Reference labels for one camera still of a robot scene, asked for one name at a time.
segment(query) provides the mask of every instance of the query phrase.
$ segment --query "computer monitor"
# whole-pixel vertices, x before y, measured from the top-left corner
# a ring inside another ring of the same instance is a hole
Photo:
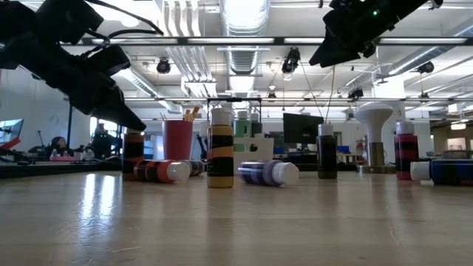
[[[323,117],[284,113],[282,118],[284,143],[317,144],[318,127],[324,123]]]
[[[20,137],[21,127],[23,127],[23,119],[0,121],[0,146],[11,149],[12,145],[19,143],[19,140],[16,142],[15,140]]]

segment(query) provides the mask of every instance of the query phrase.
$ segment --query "red paint bottle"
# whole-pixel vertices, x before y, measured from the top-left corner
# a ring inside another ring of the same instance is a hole
[[[411,163],[419,161],[419,146],[414,135],[414,124],[397,122],[394,138],[396,152],[396,177],[399,180],[412,180]]]

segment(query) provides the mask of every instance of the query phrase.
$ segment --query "person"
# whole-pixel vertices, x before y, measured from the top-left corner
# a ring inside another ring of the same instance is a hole
[[[104,157],[110,157],[112,154],[113,141],[114,138],[107,130],[105,130],[104,124],[98,124],[92,139],[92,147],[94,149],[95,158],[102,160]]]
[[[64,156],[64,152],[66,152],[69,156],[74,156],[74,151],[72,149],[69,149],[66,143],[66,139],[63,137],[54,137],[51,140],[51,144],[46,148],[48,159],[51,157],[52,151],[54,149],[61,156]]]

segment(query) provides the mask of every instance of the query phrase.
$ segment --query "pencil cup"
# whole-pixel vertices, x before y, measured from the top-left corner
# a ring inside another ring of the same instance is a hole
[[[165,160],[189,160],[191,157],[192,122],[167,120],[163,122]]]

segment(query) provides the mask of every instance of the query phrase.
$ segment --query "wooden table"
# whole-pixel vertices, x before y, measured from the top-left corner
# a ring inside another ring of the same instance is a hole
[[[393,176],[267,188],[0,180],[1,265],[472,265],[473,190]]]

